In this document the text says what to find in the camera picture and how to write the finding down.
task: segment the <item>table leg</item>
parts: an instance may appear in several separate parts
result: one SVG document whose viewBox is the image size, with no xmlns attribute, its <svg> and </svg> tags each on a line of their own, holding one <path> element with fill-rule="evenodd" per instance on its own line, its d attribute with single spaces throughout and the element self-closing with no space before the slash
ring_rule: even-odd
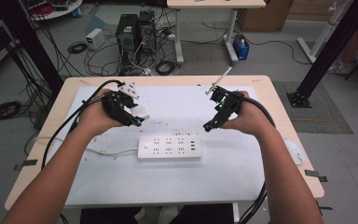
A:
<svg viewBox="0 0 358 224">
<path fill-rule="evenodd" d="M 178 63 L 183 63 L 185 59 L 183 58 L 182 52 L 182 43 L 180 42 L 180 9 L 176 9 L 176 35 L 175 35 L 175 52 L 176 52 L 176 61 Z"/>
<path fill-rule="evenodd" d="M 228 54 L 229 54 L 229 57 L 231 58 L 232 63 L 238 62 L 237 54 L 235 53 L 234 48 L 232 47 L 232 43 L 231 43 L 231 37 L 232 37 L 232 33 L 234 31 L 235 20 L 237 19 L 237 12 L 238 12 L 237 8 L 233 8 L 231 11 L 230 25 L 229 25 L 228 32 L 227 32 L 227 37 L 225 39 L 225 45 L 228 50 Z"/>
</svg>

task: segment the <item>floor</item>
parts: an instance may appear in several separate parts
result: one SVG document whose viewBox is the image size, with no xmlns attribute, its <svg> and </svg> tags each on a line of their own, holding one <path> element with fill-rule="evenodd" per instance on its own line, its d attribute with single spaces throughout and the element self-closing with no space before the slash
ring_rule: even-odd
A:
<svg viewBox="0 0 358 224">
<path fill-rule="evenodd" d="M 137 13 L 138 9 L 137 6 L 131 6 L 129 10 Z M 78 19 L 68 15 L 48 22 L 49 29 L 65 56 L 66 48 L 75 41 L 84 41 L 87 29 L 92 28 L 93 25 L 115 29 L 115 20 L 109 17 L 109 13 L 115 15 L 123 12 L 110 5 L 98 7 L 85 5 L 82 11 L 83 16 Z M 208 21 L 206 24 L 212 27 L 227 26 L 226 22 Z M 307 63 L 308 60 L 296 39 L 304 37 L 306 41 L 312 43 L 323 27 L 324 24 L 320 22 L 288 21 L 279 33 L 249 33 L 246 36 L 256 43 L 276 40 L 289 44 L 294 50 L 294 57 Z M 51 60 L 56 63 L 52 45 L 40 29 L 36 31 Z M 208 41 L 221 36 L 222 31 L 208 28 L 199 22 L 189 22 L 184 25 L 183 35 L 184 40 Z M 93 59 L 93 63 L 102 66 L 112 62 L 114 60 L 112 58 L 117 57 L 117 49 L 109 48 L 101 51 L 101 54 Z M 172 44 L 166 47 L 166 54 L 167 59 L 174 60 Z M 175 76 L 220 75 L 230 66 L 221 41 L 208 45 L 185 43 L 184 54 L 186 62 L 173 72 Z M 282 43 L 251 45 L 248 59 L 236 63 L 230 75 L 267 75 L 273 81 L 302 81 L 310 65 L 296 63 L 291 55 L 291 48 Z M 71 55 L 69 61 L 85 75 L 84 56 L 84 53 Z M 115 67 L 112 65 L 106 69 L 114 71 Z M 73 68 L 68 70 L 62 69 L 60 75 L 67 77 L 71 73 L 72 76 L 79 76 Z M 320 206 L 334 209 L 322 211 L 325 223 L 358 223 L 358 76 L 353 76 L 346 81 L 341 76 L 326 75 L 322 83 L 351 126 L 353 134 L 299 133 L 298 135 L 315 170 L 321 175 L 326 175 L 328 179 L 328 182 L 323 183 L 325 195 L 318 200 Z M 27 94 L 23 92 L 25 84 L 20 70 L 10 57 L 0 62 L 0 104 L 8 101 L 25 103 L 28 100 Z M 26 116 L 0 121 L 0 221 L 7 212 L 4 207 L 7 195 L 19 174 L 16 164 L 21 164 L 26 159 L 24 151 L 31 149 L 26 143 L 35 132 L 32 121 Z M 247 206 L 247 203 L 241 203 L 240 212 L 243 212 Z M 157 223 L 158 211 L 158 207 L 146 208 L 146 216 L 139 223 Z M 70 223 L 79 222 L 79 210 L 65 209 L 63 213 Z M 266 205 L 261 207 L 251 223 L 269 223 Z"/>
</svg>

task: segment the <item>box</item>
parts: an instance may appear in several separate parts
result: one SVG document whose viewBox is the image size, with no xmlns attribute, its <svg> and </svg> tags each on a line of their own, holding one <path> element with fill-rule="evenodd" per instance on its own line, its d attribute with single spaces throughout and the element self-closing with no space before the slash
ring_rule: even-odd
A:
<svg viewBox="0 0 358 224">
<path fill-rule="evenodd" d="M 293 0 L 271 0 L 263 8 L 240 10 L 238 25 L 244 32 L 279 32 L 289 14 Z"/>
<path fill-rule="evenodd" d="M 241 46 L 242 40 L 244 40 L 245 46 Z M 246 60 L 248 58 L 250 47 L 249 42 L 244 35 L 235 35 L 232 47 L 234 48 L 235 53 L 237 53 L 237 57 L 239 60 Z"/>
</svg>

